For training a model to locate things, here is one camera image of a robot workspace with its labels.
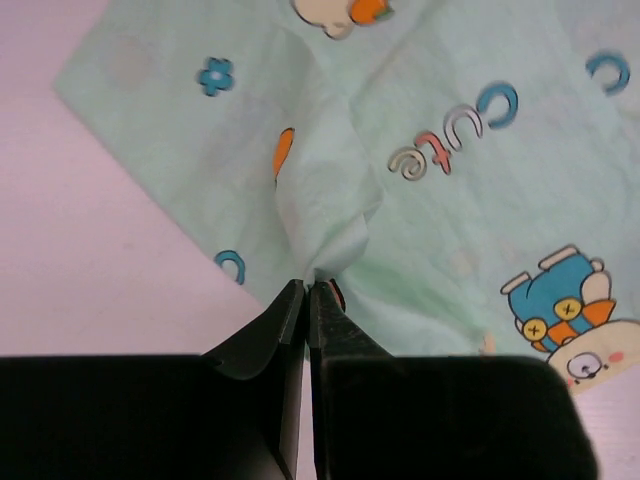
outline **pink cheek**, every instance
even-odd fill
[[[624,360],[624,353],[622,352],[615,352],[609,355],[609,361],[611,363],[621,362],[622,360]]]

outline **folded fabric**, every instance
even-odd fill
[[[263,303],[335,277],[392,353],[580,392],[640,360],[640,157],[560,3],[117,0],[57,88]]]

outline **cartoon character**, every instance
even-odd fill
[[[611,320],[580,335],[547,359],[574,394],[640,363],[640,322]]]
[[[543,271],[535,278],[521,273],[500,290],[509,298],[516,328],[533,348],[553,353],[609,320],[616,302],[601,260],[589,261],[570,245],[538,266]]]
[[[518,331],[567,381],[573,393],[640,362],[640,322],[610,320],[616,301],[599,259],[569,245],[524,272],[500,292],[507,295]]]
[[[372,25],[393,13],[388,0],[291,0],[298,16],[334,40],[346,38],[354,25]]]

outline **orange carrot print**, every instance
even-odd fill
[[[287,128],[280,134],[278,146],[276,147],[276,151],[273,153],[273,175],[276,178],[278,177],[278,173],[280,173],[282,165],[289,156],[289,151],[293,145],[294,133],[295,129]]]
[[[391,16],[393,9],[389,0],[356,0],[349,13],[358,25],[372,25]]]

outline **light green cloth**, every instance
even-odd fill
[[[207,256],[243,258],[265,304],[289,278],[337,276],[349,316],[392,353],[476,353],[490,333],[498,352],[546,356],[501,287],[573,244],[604,260],[614,316],[640,314],[636,147],[561,1],[391,0],[367,26],[352,3],[116,0],[57,89]],[[209,57],[233,66],[215,96],[198,83]],[[454,132],[452,111],[482,134],[469,118]],[[427,131],[426,171],[390,168]]]

